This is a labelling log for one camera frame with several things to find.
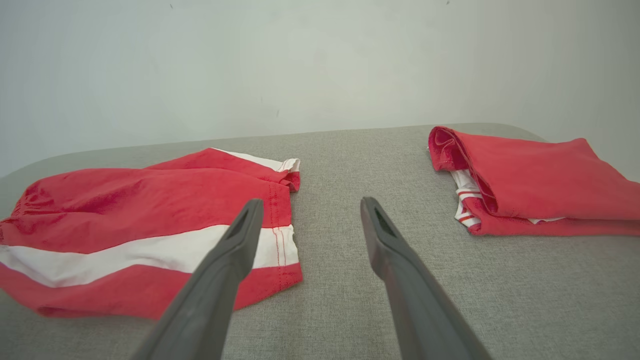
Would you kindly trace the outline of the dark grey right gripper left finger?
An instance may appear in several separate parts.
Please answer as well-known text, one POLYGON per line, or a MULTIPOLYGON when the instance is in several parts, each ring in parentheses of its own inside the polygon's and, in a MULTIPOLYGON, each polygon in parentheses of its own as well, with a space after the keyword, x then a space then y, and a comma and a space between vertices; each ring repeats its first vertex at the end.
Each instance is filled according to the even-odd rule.
POLYGON ((239 285, 253 268, 263 217, 263 201, 247 201, 133 360, 221 359, 239 285))

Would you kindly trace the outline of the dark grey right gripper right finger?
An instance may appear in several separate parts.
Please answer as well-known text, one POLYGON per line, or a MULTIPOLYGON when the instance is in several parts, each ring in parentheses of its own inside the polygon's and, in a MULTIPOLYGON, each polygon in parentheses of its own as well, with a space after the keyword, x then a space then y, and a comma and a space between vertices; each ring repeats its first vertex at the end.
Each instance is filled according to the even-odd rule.
POLYGON ((436 278, 373 197, 359 205, 371 269, 385 285, 403 360, 489 360, 436 278))

